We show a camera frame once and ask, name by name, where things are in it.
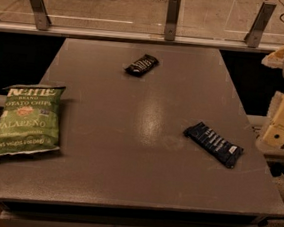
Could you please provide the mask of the dark blue rxbar blueberry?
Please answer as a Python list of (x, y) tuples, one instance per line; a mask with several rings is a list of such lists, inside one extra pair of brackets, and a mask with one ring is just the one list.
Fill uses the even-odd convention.
[(239, 157), (243, 154), (242, 147), (225, 140), (203, 122), (188, 127), (183, 131), (183, 134), (185, 137), (191, 138), (226, 168), (234, 168)]

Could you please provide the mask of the black rxbar chocolate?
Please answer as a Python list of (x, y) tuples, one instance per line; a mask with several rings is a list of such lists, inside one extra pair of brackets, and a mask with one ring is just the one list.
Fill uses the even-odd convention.
[(124, 71), (136, 77), (147, 74), (155, 66), (159, 65), (159, 61), (152, 55), (144, 55), (137, 61), (134, 61)]

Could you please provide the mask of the green jalapeno chips bag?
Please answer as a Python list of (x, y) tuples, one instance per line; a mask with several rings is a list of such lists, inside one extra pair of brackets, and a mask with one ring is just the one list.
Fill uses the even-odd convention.
[(59, 104), (64, 87), (12, 85), (0, 116), (0, 156), (59, 149)]

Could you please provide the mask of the metal rail behind table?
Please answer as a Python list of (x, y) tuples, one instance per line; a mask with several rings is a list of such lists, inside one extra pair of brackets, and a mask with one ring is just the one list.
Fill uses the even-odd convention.
[(228, 49), (236, 51), (249, 51), (260, 53), (271, 53), (281, 47), (281, 44), (260, 43), (256, 48), (248, 46), (240, 40), (219, 40), (198, 37), (175, 37), (167, 41), (163, 35), (123, 32), (115, 30), (84, 29), (63, 26), (50, 26), (47, 30), (38, 29), (35, 25), (21, 22), (7, 22), (0, 20), (0, 32), (31, 34), (31, 35), (52, 35), (72, 38), (83, 38), (93, 40), (113, 40), (124, 42), (135, 42), (145, 44), (166, 44), (166, 45), (187, 45), (197, 47), (208, 47)]

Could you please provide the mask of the right metal bracket post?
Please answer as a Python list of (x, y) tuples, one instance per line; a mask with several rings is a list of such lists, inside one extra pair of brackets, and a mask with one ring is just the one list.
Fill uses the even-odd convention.
[(249, 48), (256, 48), (260, 44), (263, 32), (265, 31), (275, 9), (276, 4), (273, 2), (265, 1), (262, 3), (256, 19), (254, 20), (251, 29), (246, 34), (244, 39), (244, 43)]

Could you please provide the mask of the metal bracket post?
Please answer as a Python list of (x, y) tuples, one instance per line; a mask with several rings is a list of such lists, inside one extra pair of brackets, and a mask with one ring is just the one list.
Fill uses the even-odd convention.
[(50, 17), (47, 14), (43, 0), (29, 0), (34, 15), (36, 28), (41, 31), (46, 31), (51, 25)]
[(179, 16), (181, 0), (169, 0), (167, 5), (166, 26), (164, 28), (164, 39), (173, 41), (176, 37), (176, 27)]
[(249, 48), (256, 48), (260, 44), (263, 32), (265, 31), (275, 9), (276, 4), (273, 2), (265, 1), (262, 3), (256, 19), (254, 20), (251, 29), (246, 34), (244, 39), (244, 43)]

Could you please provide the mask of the middle metal bracket post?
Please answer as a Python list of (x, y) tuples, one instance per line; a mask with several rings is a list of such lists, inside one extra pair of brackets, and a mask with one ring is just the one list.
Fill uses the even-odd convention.
[(176, 37), (176, 27), (179, 16), (181, 0), (169, 0), (167, 5), (166, 26), (164, 28), (164, 39), (173, 41)]

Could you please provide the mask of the left metal bracket post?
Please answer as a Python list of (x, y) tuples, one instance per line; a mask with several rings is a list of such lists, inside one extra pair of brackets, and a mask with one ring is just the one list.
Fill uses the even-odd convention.
[(50, 17), (47, 14), (43, 0), (29, 0), (34, 15), (36, 28), (41, 31), (46, 31), (51, 25)]

